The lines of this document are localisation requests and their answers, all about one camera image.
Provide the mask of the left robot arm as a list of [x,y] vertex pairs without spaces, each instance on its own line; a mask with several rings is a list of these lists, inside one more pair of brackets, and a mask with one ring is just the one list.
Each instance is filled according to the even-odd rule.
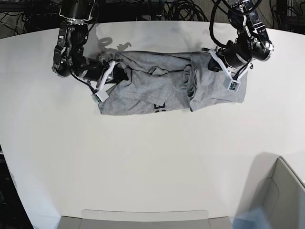
[[[229,40],[221,43],[214,34],[214,19],[220,3],[227,8],[226,13],[230,24],[237,31],[235,41]],[[233,74],[233,80],[240,80],[242,76],[252,68],[253,60],[267,61],[274,46],[269,39],[265,25],[261,22],[257,8],[261,1],[253,3],[252,0],[217,0],[211,12],[209,34],[216,45],[213,55],[208,63],[208,69],[212,72],[225,72]]]

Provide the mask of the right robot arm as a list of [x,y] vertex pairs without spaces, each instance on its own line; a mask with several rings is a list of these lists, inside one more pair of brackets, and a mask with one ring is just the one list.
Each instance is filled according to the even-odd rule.
[[84,45],[89,33],[99,18],[97,0],[64,0],[59,16],[64,18],[60,25],[57,44],[54,48],[52,70],[60,77],[72,76],[87,86],[92,93],[98,90],[91,86],[102,85],[102,77],[110,69],[110,62],[85,57]]

